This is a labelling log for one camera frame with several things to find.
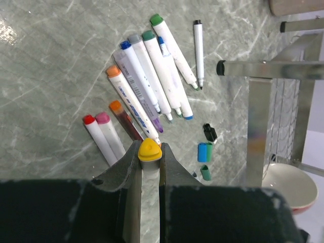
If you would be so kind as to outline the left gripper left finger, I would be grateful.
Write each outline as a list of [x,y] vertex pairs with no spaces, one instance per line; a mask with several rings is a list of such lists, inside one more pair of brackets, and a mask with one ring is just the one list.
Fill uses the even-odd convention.
[[92,180],[1,180],[1,242],[139,242],[140,145]]

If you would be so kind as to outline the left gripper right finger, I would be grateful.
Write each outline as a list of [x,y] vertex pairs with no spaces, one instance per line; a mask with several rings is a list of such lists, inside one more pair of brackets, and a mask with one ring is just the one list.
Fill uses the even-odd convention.
[[205,186],[163,143],[160,160],[161,242],[302,242],[280,193],[259,187]]

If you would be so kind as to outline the yellow cap marker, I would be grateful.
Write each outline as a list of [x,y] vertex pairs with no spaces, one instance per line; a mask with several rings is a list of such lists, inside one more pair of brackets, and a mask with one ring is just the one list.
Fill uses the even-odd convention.
[[138,150],[138,159],[144,176],[155,179],[159,176],[159,160],[162,158],[160,146],[151,138],[146,138]]

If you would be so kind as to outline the red cap marker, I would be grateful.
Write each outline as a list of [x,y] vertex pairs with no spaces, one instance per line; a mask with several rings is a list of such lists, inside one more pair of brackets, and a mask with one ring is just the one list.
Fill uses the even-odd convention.
[[88,114],[83,117],[84,125],[86,126],[88,132],[91,134],[96,145],[100,149],[104,158],[106,159],[109,166],[114,165],[117,162],[117,158],[114,155],[109,143],[107,142],[103,132],[99,128],[96,119]]

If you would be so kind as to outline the pink cap marker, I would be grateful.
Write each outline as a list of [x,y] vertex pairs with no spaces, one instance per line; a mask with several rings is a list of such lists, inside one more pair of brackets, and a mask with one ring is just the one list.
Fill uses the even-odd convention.
[[115,130],[110,116],[106,112],[102,112],[97,114],[95,119],[117,160],[121,159],[125,155],[126,151],[117,131]]

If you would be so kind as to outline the dark red marker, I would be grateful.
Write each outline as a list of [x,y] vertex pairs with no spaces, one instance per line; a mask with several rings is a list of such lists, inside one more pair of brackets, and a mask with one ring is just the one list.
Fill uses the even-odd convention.
[[116,119],[119,121],[121,126],[124,128],[129,137],[133,140],[140,140],[143,142],[143,137],[139,131],[135,128],[135,125],[131,117],[124,110],[122,104],[118,100],[114,100],[109,104],[109,109],[113,112]]

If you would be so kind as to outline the orange cap marker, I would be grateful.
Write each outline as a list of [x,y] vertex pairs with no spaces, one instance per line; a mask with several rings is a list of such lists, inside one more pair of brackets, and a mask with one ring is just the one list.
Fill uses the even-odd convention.
[[121,70],[116,65],[111,65],[106,69],[106,74],[145,135],[161,146],[157,130],[144,111]]

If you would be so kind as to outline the purple cap marker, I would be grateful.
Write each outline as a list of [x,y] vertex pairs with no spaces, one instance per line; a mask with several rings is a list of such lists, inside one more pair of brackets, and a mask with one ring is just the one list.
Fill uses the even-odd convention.
[[140,81],[139,75],[136,73],[127,55],[124,53],[123,50],[117,50],[113,53],[113,57],[115,59],[116,64],[119,66],[122,73],[124,74],[129,85],[131,86],[137,99],[141,103],[147,116],[151,120],[152,124],[154,125],[157,131],[162,133],[164,130],[158,118],[158,114],[153,104],[151,103],[143,84]]

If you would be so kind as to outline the dark blue cap marker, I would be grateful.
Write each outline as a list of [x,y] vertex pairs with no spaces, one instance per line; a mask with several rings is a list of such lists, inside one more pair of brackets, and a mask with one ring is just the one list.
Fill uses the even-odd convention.
[[155,96],[153,89],[146,77],[146,74],[142,68],[142,65],[134,51],[134,48],[132,47],[131,43],[128,40],[125,40],[123,42],[121,42],[120,44],[121,49],[125,52],[125,54],[127,55],[128,59],[130,60],[137,76],[139,77],[140,83],[143,86],[144,90],[145,90],[145,94],[148,96],[149,101],[151,102],[151,104],[153,105],[153,107],[155,108],[157,113],[160,113],[160,107],[158,104],[158,100],[157,97]]

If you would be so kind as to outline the black marker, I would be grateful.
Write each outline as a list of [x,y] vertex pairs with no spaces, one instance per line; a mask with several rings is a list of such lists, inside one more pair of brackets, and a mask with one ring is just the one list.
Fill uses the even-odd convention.
[[199,88],[202,90],[205,81],[204,67],[204,44],[203,44],[203,24],[200,19],[194,20],[194,42],[195,42],[195,57],[196,57],[196,73]]

